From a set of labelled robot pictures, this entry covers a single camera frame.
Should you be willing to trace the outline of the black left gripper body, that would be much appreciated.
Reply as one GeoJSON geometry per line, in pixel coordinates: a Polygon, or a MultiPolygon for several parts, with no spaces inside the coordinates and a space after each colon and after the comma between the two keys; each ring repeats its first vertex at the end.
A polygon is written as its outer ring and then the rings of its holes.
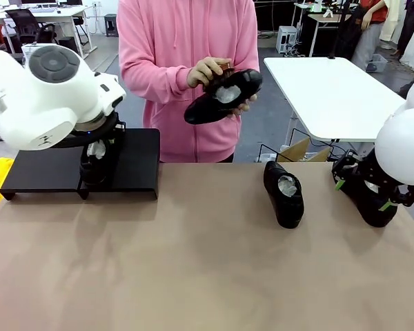
{"type": "Polygon", "coordinates": [[[110,115],[106,118],[104,124],[96,130],[80,134],[76,133],[74,136],[74,141],[75,143],[93,143],[95,141],[98,141],[106,134],[114,130],[118,122],[119,117],[117,115],[110,115]]]}

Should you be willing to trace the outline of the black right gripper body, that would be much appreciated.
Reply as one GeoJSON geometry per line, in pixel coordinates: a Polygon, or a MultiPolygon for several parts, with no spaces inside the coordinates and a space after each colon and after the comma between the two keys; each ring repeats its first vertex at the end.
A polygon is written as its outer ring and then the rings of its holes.
{"type": "Polygon", "coordinates": [[[360,161],[360,176],[367,188],[378,194],[384,194],[382,188],[394,187],[400,185],[380,167],[375,151],[370,151],[360,161]]]}

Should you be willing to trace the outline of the person's right hand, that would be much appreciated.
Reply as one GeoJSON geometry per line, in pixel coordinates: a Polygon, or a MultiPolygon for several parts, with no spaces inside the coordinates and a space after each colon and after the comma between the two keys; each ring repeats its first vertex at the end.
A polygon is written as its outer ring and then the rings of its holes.
{"type": "Polygon", "coordinates": [[[187,76],[187,84],[190,88],[196,88],[199,84],[208,86],[214,79],[214,75],[221,76],[224,73],[223,67],[228,66],[231,59],[205,57],[197,62],[190,69],[187,76]]]}

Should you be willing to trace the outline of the person's left hand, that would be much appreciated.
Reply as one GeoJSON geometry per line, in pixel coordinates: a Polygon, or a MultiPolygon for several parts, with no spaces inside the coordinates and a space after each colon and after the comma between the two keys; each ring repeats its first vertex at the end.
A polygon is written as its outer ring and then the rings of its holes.
{"type": "Polygon", "coordinates": [[[232,110],[232,112],[227,116],[229,119],[236,118],[240,119],[243,113],[248,112],[250,109],[250,104],[257,100],[257,95],[254,94],[249,99],[245,100],[245,102],[241,103],[237,108],[232,110]]]}

